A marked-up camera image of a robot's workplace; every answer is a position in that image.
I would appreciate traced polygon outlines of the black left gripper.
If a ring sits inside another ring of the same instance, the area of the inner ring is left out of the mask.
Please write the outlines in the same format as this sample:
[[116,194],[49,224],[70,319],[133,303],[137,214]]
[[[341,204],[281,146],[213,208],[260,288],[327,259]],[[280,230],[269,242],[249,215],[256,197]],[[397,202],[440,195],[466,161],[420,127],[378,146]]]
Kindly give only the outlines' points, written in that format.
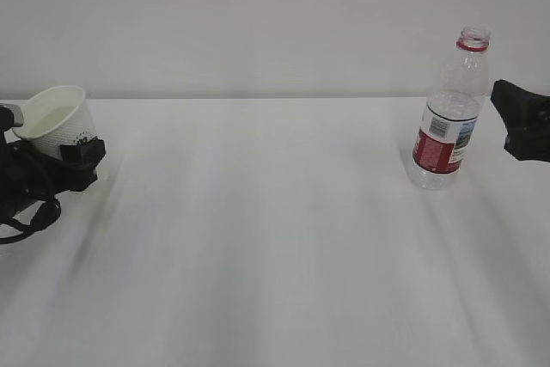
[[1,142],[1,217],[14,217],[60,193],[83,192],[97,181],[96,169],[106,155],[102,139],[59,148],[62,160],[41,154],[22,140]]

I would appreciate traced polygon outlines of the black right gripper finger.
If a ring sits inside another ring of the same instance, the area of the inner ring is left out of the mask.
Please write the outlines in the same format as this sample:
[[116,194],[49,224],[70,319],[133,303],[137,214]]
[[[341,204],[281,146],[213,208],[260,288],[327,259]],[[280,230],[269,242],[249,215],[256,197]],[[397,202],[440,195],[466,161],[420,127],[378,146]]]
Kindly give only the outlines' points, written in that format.
[[518,161],[548,162],[549,97],[498,80],[491,102],[507,132],[504,149]]

